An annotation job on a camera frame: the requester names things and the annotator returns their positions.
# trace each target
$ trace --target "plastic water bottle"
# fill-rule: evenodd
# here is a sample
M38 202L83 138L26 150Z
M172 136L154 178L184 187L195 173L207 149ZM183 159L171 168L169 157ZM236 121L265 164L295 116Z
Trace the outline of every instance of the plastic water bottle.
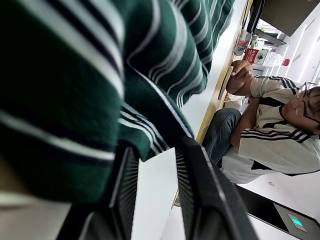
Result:
M267 49L257 50L248 48L244 55L244 60L251 64L258 64L265 67L276 67L276 66L288 66L290 59L283 57L276 52L268 51Z

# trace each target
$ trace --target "hand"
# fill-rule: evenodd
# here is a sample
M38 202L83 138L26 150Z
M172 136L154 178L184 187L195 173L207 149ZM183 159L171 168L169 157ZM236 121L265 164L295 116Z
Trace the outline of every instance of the hand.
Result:
M233 66L233 70L230 79L245 83L253 77L253 69L248 61L234 61L231 66Z
M260 104L260 97L249 96L248 104Z

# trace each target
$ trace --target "person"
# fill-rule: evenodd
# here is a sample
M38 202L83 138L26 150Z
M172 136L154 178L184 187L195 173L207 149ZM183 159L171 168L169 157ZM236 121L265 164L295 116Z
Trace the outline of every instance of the person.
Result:
M252 76L252 66L234 61L228 93L249 97L241 113L216 112L203 140L213 164L229 180L245 184L261 175L289 176L320 170L320 86L288 78Z

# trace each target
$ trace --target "black stripe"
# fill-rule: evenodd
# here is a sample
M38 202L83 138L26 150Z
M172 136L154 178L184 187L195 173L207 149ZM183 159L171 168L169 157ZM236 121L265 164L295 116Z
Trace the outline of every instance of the black stripe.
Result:
M287 78L285 78L285 77L283 77L282 79L286 82L286 84L288 85L288 88L291 89L293 95L296 95L297 92L296 92L296 90L295 90L294 84L291 84L292 81L289 81L289 79L287 79Z
M98 22L104 27L104 29L110 34L116 45L120 48L120 43L117 39L116 33L114 29L111 27L109 22L105 19L105 17L100 13L98 9L89 1L89 0L79 0L86 9L94 16Z
M298 140L297 142L300 143L300 144L302 144L305 140L308 140L309 138L310 138L310 136L306 136L306 137Z
M292 80L285 78L285 77L279 77L279 76L269 76L268 78L272 79L272 80L281 81L284 88L291 89L293 95L297 94L297 92L296 92L297 87Z
M311 172L303 172L303 173L283 173L284 175L290 176L290 177L294 177L294 176L298 176L298 175L304 175L304 174L313 174L313 173L317 173L319 172L320 169L316 170L316 171L311 171Z
M285 79L286 79L287 81L289 81L294 88L297 88L297 86L295 85L294 81L292 81L292 80L289 79L289 78L285 78Z
M290 81L288 81L288 79L286 79L285 77L281 77L281 79L286 82L288 88L293 88L293 86L291 85Z
M262 130L259 129L254 129L254 130L244 130L242 132L242 134L257 134L259 136L269 136L269 134L272 133L276 133L278 135L282 135L282 136L288 136L290 138L294 138L294 139L299 139L301 136L303 135L307 135L307 133L300 131L299 129L294 130L293 132L291 132L290 134L285 134L284 132L280 132L280 131L275 131L275 130L271 130L269 132L263 132Z
M253 130L244 130L242 132L242 134L260 134L260 135L265 135L265 136L269 136L270 134L278 134L278 135L282 135L282 136L290 136L292 133L286 134L285 132L281 132L281 131L276 131L276 130L271 130L268 132L263 132L262 130L259 129L253 129Z
M139 125L140 127L144 128L148 133L150 133L154 147L155 147L160 153L163 151L163 150L160 148L160 146L158 146L158 145L155 143L155 140L154 140L153 135L152 135L152 133L154 133L153 131L150 131L148 128L146 128L146 127L145 127L141 122L139 122L138 120L132 120L132 119L127 118L126 116L123 116L123 115L121 115L120 118L121 118L121 119L124 119L124 120L126 120L126 121L128 121L128 122L130 122L130 123L132 123L132 124Z
M269 133L262 133L259 131L254 130L255 132L249 132L249 131L243 131L241 134L241 138L245 138L245 139L260 139L260 140L267 140L267 141L278 141L278 140L294 140L296 142L298 142L299 144L303 143L305 140L309 139L310 136L307 135L305 136L303 139L300 139L303 135L305 135L304 132L301 132L300 130L295 130L292 133L290 133L289 135L286 135L284 133L279 133L277 131L270 131Z
M11 161L41 161L41 164L54 164L54 162L75 163L81 165L101 166L109 168L112 160L103 160L70 152L63 148L48 144L41 139L12 130L0 124L0 152Z
M288 86L286 85L285 80L281 79L281 82L282 82L282 85L287 89L287 88L288 88Z
M276 122L268 122L268 123L264 124L262 128L263 128L263 129L266 129L266 128L274 129L274 128L275 128L275 125L277 125L277 124L287 125L288 123L287 123L287 121L284 121L284 120L282 120L282 121L276 121Z
M121 110L122 110L123 112L129 114L130 116L134 117L135 119L140 120L140 121L143 122L145 125L147 125L150 129L153 129L153 127L151 127L151 126L146 122L146 120L145 120L142 116L140 116L140 115L138 115L138 114L135 114L134 112L129 111L129 110L126 109L125 107L122 107ZM167 149L167 147L163 144L164 139L160 139L153 130L152 130L152 132L154 133L155 138L157 139L157 141L158 141L158 143L160 144L160 146L161 146L163 149Z
M283 102L278 101L270 96L268 97L262 97L260 99L260 104L261 105L267 105L267 106L271 106L271 107L279 107L279 106L283 106L285 105Z
M82 134L78 131L72 130L66 127L64 123L51 121L51 119L33 113L29 109L24 109L22 106L18 106L13 102L8 103L1 98L0 109L3 109L10 115L22 119L30 123L31 125L42 129L45 132L50 133L58 138L67 138L81 145L106 152L113 152L116 149L115 146L108 144L107 142L94 140L92 135Z
M62 16L66 18L113 66L114 70L121 76L121 72L116 64L111 53L104 47L103 44L90 32L90 30L61 2L57 0L46 0L53 6Z
M285 116L282 114L282 109L284 108L284 106L285 105L279 107L279 114L283 119L285 119Z
M270 167L268 167L266 165L263 165L260 162L257 162L255 160L253 160L253 165L251 167L251 170L258 170L258 169L261 169L261 170L272 170Z
M258 137L258 136L241 136L243 139L260 139L260 140L267 140L267 141L279 141L279 140L293 140L290 137L278 137L278 138L265 138L265 137Z
M266 137L266 138L271 138L273 139L273 137L289 137L288 135L286 134L281 134L281 133L278 133L278 132L272 132L272 133L261 133L261 132L242 132L241 134L241 137L242 136L247 136L247 135L255 135L255 136L258 136L258 137Z

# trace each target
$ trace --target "glasses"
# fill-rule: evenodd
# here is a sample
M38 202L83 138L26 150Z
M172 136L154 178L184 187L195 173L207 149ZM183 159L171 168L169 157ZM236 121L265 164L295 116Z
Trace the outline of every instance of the glasses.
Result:
M314 88L314 87L319 87L318 84L312 83L312 82L305 82L302 87L299 89L298 93L297 93L297 98L300 101L300 105L295 109L296 115L299 117L305 117L307 119L313 120L315 122L317 122L318 124L320 124L320 121L309 117L307 115L307 107L306 107L306 102L304 100L305 96L308 94L310 94L310 89Z

